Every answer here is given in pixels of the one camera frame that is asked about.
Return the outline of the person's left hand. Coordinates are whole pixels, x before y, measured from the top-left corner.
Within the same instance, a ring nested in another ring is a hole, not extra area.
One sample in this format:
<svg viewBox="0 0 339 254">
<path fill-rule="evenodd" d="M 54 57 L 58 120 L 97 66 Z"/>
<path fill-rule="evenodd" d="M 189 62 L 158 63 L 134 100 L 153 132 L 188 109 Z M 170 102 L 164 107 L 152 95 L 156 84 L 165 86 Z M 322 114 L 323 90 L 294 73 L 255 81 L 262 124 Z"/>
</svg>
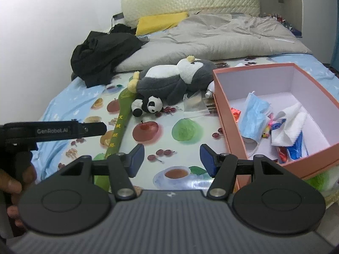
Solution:
<svg viewBox="0 0 339 254">
<path fill-rule="evenodd" d="M 23 172 L 23 183 L 17 181 L 1 169 L 1 191 L 10 195 L 10 205 L 6 208 L 7 218 L 14 220 L 16 227 L 24 229 L 24 224 L 20 219 L 17 204 L 23 192 L 31 187 L 37 179 L 37 172 L 33 164 Z"/>
</svg>

